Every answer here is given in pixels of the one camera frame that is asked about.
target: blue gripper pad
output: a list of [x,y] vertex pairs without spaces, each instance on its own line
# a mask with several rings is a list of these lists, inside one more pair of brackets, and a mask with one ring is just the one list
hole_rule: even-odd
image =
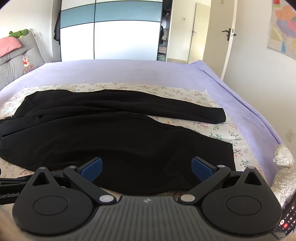
[[194,175],[196,175],[202,182],[212,176],[217,170],[216,167],[199,157],[194,157],[192,159],[191,169]]
[[77,172],[90,182],[93,182],[103,171],[101,158],[95,157],[77,169]]

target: silver door handle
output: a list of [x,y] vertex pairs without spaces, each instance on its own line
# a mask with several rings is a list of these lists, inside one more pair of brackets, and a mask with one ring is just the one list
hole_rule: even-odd
[[193,35],[195,34],[199,34],[199,32],[197,32],[196,30],[193,30]]

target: blue pad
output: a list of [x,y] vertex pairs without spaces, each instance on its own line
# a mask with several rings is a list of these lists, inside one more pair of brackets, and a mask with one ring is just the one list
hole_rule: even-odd
[[93,182],[103,171],[101,158],[96,159],[80,171],[80,175],[90,182]]
[[195,157],[191,161],[192,172],[202,182],[214,174],[213,168],[215,168],[215,167],[212,166],[212,168],[211,168],[211,167],[205,165],[204,163],[202,163],[200,160],[196,159]]

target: silver screw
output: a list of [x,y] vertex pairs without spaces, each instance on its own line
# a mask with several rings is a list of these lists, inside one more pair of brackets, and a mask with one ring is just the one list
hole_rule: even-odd
[[195,200],[195,196],[191,194],[184,194],[180,198],[183,202],[193,202]]
[[100,196],[99,200],[101,202],[112,202],[114,200],[114,197],[112,195],[106,194],[106,195]]

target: poster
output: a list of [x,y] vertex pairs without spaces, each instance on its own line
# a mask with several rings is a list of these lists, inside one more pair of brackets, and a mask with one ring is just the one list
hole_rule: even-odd
[[285,0],[272,0],[268,48],[296,59],[296,11]]

